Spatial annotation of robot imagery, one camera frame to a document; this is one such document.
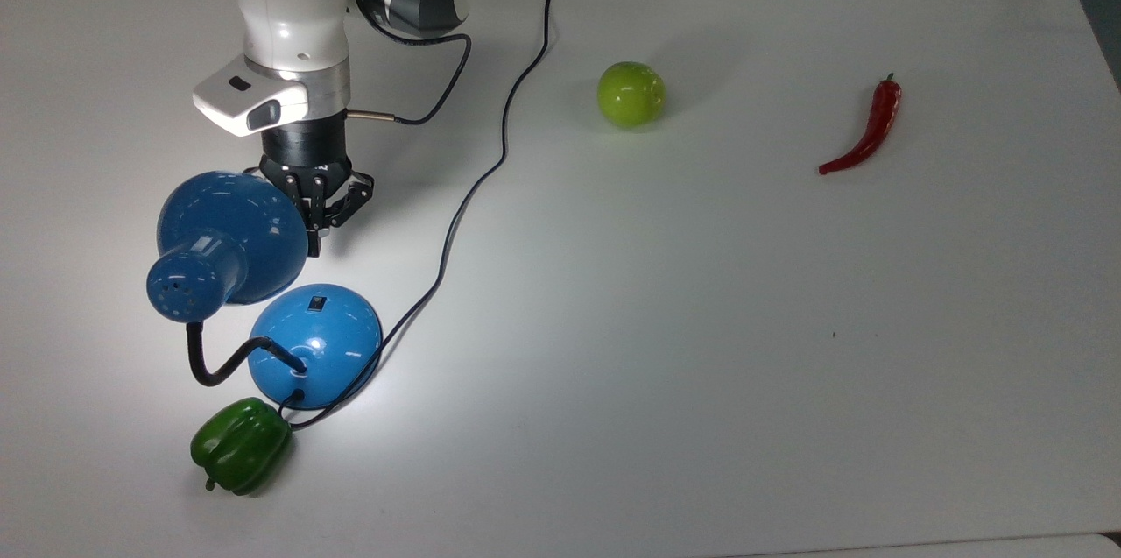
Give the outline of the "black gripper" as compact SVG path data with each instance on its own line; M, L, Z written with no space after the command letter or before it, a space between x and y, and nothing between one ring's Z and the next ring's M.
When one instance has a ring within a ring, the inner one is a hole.
M300 212L309 258L319 258L321 230L344 226L376 190L372 176L352 173L345 123L348 117L333 115L261 131L259 171L269 182L281 184ZM323 175L331 184L344 182L325 208Z

